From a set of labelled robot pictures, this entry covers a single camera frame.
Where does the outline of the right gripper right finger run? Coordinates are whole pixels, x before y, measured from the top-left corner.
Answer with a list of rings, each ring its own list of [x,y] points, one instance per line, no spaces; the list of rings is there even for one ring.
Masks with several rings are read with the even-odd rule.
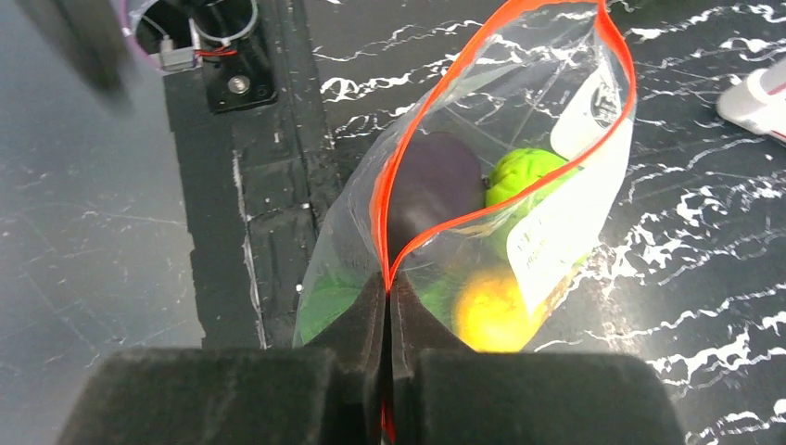
[[[398,276],[388,299],[396,444],[679,444],[654,370],[623,354],[480,353]]]

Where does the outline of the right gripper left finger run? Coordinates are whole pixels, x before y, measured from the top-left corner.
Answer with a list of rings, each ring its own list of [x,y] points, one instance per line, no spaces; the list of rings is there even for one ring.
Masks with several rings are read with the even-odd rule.
[[[289,350],[129,349],[86,383],[62,444],[379,444],[385,283]]]

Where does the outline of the toy yellow corn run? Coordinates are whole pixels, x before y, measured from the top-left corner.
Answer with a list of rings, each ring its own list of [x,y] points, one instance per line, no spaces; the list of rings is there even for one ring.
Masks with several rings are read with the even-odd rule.
[[[548,313],[544,301],[525,302],[511,270],[480,271],[458,292],[454,332],[476,351],[518,352],[538,332]]]

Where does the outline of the toy bok choy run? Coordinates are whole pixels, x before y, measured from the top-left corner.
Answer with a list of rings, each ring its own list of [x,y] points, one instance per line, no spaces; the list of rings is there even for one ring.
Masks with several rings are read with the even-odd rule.
[[[393,271],[393,262],[382,265],[373,247],[361,239],[322,239],[307,267],[298,304],[295,339],[305,345],[367,295],[386,290],[384,273],[394,279],[390,289],[393,325],[401,342],[411,350],[462,349],[454,333],[454,306],[468,279],[461,262],[426,248],[411,252]]]

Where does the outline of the clear zip bag orange zipper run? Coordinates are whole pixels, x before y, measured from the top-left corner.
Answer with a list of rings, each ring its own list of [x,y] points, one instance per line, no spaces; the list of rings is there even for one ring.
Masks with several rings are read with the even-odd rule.
[[[553,312],[595,249],[628,166],[636,107],[628,47],[603,1],[509,1],[472,37],[438,84],[374,141],[326,214],[322,239],[357,238],[389,262],[390,193],[416,134],[452,134],[478,155],[482,177],[517,148],[567,163],[492,207],[417,235],[392,261],[426,248],[468,278],[513,272],[525,302]],[[522,200],[570,170],[527,215]]]

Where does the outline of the toy purple eggplant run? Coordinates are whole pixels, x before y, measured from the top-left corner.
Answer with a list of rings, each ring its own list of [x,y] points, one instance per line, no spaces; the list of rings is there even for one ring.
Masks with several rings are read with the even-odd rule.
[[[485,207],[486,184],[478,155],[444,132],[416,134],[407,145],[388,205],[388,259],[417,235]]]

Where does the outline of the toy green lime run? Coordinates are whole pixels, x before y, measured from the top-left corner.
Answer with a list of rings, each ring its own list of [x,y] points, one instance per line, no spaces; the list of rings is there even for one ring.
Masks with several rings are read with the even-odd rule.
[[[564,158],[541,148],[512,150],[497,163],[488,177],[485,206],[492,207],[518,195],[522,190],[566,163]],[[517,212],[527,215],[554,190],[581,171],[581,167],[574,168],[542,186],[522,200]]]

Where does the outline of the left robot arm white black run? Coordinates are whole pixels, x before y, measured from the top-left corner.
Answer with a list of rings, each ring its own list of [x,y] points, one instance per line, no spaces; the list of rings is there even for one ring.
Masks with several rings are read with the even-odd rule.
[[[120,1],[121,30],[161,75],[199,70],[213,113],[277,100],[259,1]]]

